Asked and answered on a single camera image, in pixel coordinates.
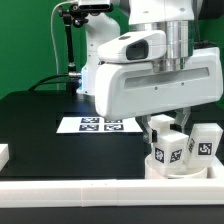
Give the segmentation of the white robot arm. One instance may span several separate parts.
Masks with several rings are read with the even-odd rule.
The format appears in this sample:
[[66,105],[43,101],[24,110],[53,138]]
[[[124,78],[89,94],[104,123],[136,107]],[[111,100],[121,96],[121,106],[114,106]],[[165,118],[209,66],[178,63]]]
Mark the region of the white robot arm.
[[81,0],[89,13],[82,90],[110,120],[218,101],[220,52],[194,47],[192,26],[203,0]]

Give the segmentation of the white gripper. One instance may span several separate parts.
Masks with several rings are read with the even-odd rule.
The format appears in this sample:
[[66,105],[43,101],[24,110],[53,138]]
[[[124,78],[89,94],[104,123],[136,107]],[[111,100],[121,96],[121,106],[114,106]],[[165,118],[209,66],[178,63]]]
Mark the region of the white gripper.
[[179,71],[153,71],[152,64],[103,64],[95,82],[95,108],[109,120],[142,116],[143,139],[157,141],[151,114],[177,109],[170,128],[185,132],[191,106],[215,102],[222,96],[219,49],[198,49]]

